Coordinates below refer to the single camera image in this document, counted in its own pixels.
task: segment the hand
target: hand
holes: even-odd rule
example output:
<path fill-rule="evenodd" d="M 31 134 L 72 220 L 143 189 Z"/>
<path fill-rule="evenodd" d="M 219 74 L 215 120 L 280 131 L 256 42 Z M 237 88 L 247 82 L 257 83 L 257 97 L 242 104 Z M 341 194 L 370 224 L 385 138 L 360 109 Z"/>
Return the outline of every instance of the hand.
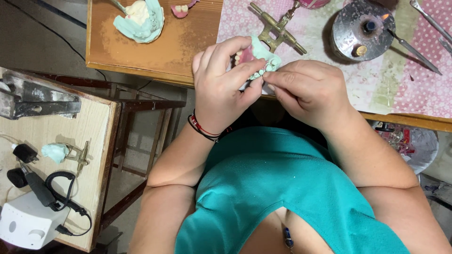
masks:
<path fill-rule="evenodd" d="M 337 67 L 298 60 L 263 77 L 291 116 L 323 133 L 345 126 L 356 112 L 348 100 L 344 75 Z"/>
<path fill-rule="evenodd" d="M 209 46 L 193 59 L 196 119 L 209 133 L 223 132 L 262 94 L 262 78 L 253 80 L 243 93 L 239 88 L 265 66 L 264 59 L 241 63 L 226 72 L 231 56 L 249 45 L 250 37 L 237 36 Z"/>

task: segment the necklace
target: necklace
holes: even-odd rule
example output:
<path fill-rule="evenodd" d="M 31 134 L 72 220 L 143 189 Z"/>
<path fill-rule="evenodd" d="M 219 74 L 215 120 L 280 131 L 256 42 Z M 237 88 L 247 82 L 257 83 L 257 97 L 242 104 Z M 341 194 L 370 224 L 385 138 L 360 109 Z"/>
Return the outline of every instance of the necklace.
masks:
<path fill-rule="evenodd" d="M 293 248 L 293 240 L 292 240 L 292 238 L 290 237 L 290 231 L 289 231 L 289 228 L 285 228 L 284 229 L 284 243 L 286 244 L 286 246 L 289 248 L 289 253 L 290 254 L 293 254 L 293 252 L 292 252 L 292 248 Z"/>

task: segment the black bracelet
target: black bracelet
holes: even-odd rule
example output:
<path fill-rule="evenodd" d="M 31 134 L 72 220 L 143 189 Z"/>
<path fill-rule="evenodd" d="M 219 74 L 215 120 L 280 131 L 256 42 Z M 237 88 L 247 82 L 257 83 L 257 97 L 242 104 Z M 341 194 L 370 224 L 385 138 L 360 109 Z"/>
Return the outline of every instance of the black bracelet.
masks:
<path fill-rule="evenodd" d="M 208 140 L 218 143 L 218 137 L 219 137 L 219 136 L 209 136 L 209 135 L 203 133 L 201 130 L 199 130 L 198 128 L 196 128 L 196 127 L 192 124 L 192 121 L 190 120 L 191 117 L 192 117 L 192 115 L 189 115 L 189 116 L 187 117 L 187 120 L 188 120 L 188 124 L 193 128 L 193 130 L 195 130 L 197 133 L 203 135 L 203 136 L 204 136 L 205 138 L 207 138 Z"/>

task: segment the red string bracelet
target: red string bracelet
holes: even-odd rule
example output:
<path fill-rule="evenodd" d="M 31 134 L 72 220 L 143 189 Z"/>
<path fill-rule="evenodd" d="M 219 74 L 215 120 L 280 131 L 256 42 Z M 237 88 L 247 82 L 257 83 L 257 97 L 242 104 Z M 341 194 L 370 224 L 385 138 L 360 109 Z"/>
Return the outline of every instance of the red string bracelet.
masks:
<path fill-rule="evenodd" d="M 210 132 L 204 130 L 204 129 L 201 127 L 201 125 L 198 123 L 198 121 L 196 120 L 195 110 L 193 110 L 193 114 L 191 115 L 190 119 L 191 119 L 193 125 L 194 125 L 196 128 L 198 128 L 198 130 L 201 130 L 201 131 L 203 131 L 203 132 L 205 132 L 205 133 L 207 133 L 207 134 L 209 134 L 209 135 L 212 135 L 212 136 L 219 136 L 219 135 L 221 134 L 221 133 L 219 133 L 219 134 L 212 134 L 212 133 L 210 133 Z"/>

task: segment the white control box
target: white control box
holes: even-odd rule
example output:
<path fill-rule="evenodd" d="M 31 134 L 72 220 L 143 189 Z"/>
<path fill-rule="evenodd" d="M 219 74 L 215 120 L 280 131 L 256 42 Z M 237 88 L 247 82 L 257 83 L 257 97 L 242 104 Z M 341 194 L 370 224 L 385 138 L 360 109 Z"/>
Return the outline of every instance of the white control box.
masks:
<path fill-rule="evenodd" d="M 44 207 L 33 191 L 5 203 L 0 215 L 0 238 L 27 249 L 40 249 L 58 236 L 70 208 L 54 212 Z"/>

